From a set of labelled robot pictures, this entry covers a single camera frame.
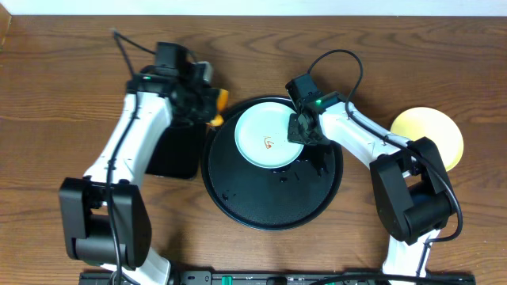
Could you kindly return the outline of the yellow green scrub sponge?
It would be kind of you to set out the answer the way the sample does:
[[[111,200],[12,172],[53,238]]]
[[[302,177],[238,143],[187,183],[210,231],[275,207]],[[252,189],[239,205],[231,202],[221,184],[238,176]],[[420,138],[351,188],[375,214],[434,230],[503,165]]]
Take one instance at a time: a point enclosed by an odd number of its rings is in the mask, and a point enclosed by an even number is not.
[[[218,93],[218,97],[216,99],[216,116],[208,122],[208,125],[211,127],[219,127],[223,124],[223,117],[221,116],[221,112],[227,107],[229,100],[229,92],[225,89],[220,89]]]

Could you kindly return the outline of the light blue plate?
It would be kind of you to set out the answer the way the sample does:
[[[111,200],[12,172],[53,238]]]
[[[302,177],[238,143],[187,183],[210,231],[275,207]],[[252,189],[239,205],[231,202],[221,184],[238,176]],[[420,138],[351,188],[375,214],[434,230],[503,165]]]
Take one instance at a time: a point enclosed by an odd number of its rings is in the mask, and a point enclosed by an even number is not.
[[[264,169],[289,165],[303,151],[303,145],[288,141],[292,108],[276,102],[263,102],[238,119],[234,140],[239,153],[251,164]]]

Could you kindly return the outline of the yellow plate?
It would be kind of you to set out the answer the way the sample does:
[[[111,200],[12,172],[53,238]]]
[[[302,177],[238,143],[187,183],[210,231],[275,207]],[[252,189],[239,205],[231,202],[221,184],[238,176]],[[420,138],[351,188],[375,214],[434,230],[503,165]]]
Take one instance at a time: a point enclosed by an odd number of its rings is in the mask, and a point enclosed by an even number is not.
[[[422,137],[434,141],[447,171],[457,166],[463,156],[464,141],[460,129],[437,109],[407,109],[394,119],[390,131],[413,141]]]

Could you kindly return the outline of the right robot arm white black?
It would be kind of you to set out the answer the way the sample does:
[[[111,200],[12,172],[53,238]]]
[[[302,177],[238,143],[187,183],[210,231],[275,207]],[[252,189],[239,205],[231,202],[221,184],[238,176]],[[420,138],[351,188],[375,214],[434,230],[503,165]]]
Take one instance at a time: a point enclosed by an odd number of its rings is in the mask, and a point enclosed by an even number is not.
[[[336,142],[369,168],[376,210],[390,235],[383,272],[424,277],[431,246],[443,241],[440,230],[450,216],[463,217],[436,144],[384,129],[336,92],[291,91],[289,97],[296,109],[290,142]]]

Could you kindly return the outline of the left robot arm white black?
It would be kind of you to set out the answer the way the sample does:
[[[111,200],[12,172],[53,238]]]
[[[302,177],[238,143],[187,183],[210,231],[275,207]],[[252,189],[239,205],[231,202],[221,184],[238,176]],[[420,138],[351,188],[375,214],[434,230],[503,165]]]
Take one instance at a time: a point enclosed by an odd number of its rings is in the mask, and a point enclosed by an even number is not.
[[[140,188],[171,124],[218,123],[228,92],[206,61],[156,63],[133,74],[121,116],[98,159],[59,189],[67,255],[108,269],[110,284],[167,284],[171,264],[151,247]]]

